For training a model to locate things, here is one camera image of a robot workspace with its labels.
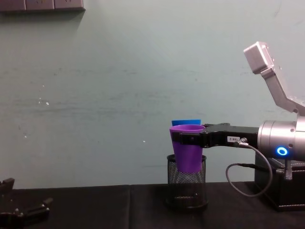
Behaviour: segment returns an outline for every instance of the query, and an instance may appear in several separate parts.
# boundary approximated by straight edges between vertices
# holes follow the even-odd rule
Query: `black cable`
[[[263,166],[258,166],[256,164],[246,164],[246,163],[238,163],[238,166],[245,167],[245,168],[254,168],[256,170],[262,171],[262,172],[269,172],[268,168],[265,168]],[[272,168],[272,173],[277,173],[277,169]]]
[[[246,147],[246,148],[249,148],[249,149],[252,149],[254,150],[256,153],[258,153],[263,159],[264,161],[267,163],[267,166],[268,166],[268,170],[269,170],[269,180],[268,180],[268,183],[266,185],[266,187],[260,191],[259,193],[257,194],[253,194],[253,195],[250,195],[250,194],[247,194],[247,193],[244,193],[243,191],[239,190],[233,183],[232,181],[230,180],[229,178],[229,175],[228,175],[228,171],[229,171],[229,168],[231,168],[232,166],[242,166],[242,164],[240,163],[234,163],[234,164],[231,164],[227,167],[227,169],[225,170],[225,176],[227,177],[227,180],[229,182],[229,184],[236,190],[238,191],[240,194],[246,196],[246,197],[258,197],[260,195],[262,195],[263,193],[265,193],[265,191],[267,191],[267,189],[270,187],[271,183],[272,183],[272,179],[273,179],[273,173],[272,173],[272,168],[271,168],[271,165],[268,161],[268,159],[256,148],[254,148],[253,146],[250,146],[250,145],[243,145],[243,147]]]

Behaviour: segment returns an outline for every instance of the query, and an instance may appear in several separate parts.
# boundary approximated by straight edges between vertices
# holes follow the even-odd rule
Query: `black mesh pencil holder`
[[[196,173],[179,172],[175,155],[167,156],[168,194],[166,204],[182,211],[204,210],[208,204],[205,192],[205,160]]]

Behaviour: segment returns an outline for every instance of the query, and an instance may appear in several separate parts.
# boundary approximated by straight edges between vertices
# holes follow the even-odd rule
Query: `cable connector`
[[[248,148],[248,140],[243,137],[240,140],[234,142],[234,147],[239,147],[239,148]]]

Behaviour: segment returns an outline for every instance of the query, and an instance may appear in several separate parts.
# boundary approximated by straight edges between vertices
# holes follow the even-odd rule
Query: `silver cylindrical joint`
[[[258,149],[266,157],[296,159],[295,127],[296,122],[265,121],[258,131]]]

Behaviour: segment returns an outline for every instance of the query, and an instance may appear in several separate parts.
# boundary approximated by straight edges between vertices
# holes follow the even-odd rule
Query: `robotic arm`
[[[285,179],[292,179],[291,160],[305,161],[305,101],[292,96],[285,84],[281,67],[269,52],[265,42],[256,42],[244,50],[244,54],[254,74],[261,74],[269,91],[279,107],[297,113],[297,121],[265,121],[259,128],[230,126],[230,124],[204,125],[205,131],[199,134],[173,133],[172,140],[185,145],[197,145],[202,148],[213,146],[232,146],[251,148],[259,153],[268,165],[269,183],[264,190],[255,195],[248,195],[238,190],[228,177],[228,169],[239,165],[232,164],[226,170],[229,183],[240,193],[249,197],[263,194],[270,186],[272,173],[266,159],[280,158],[285,160]]]

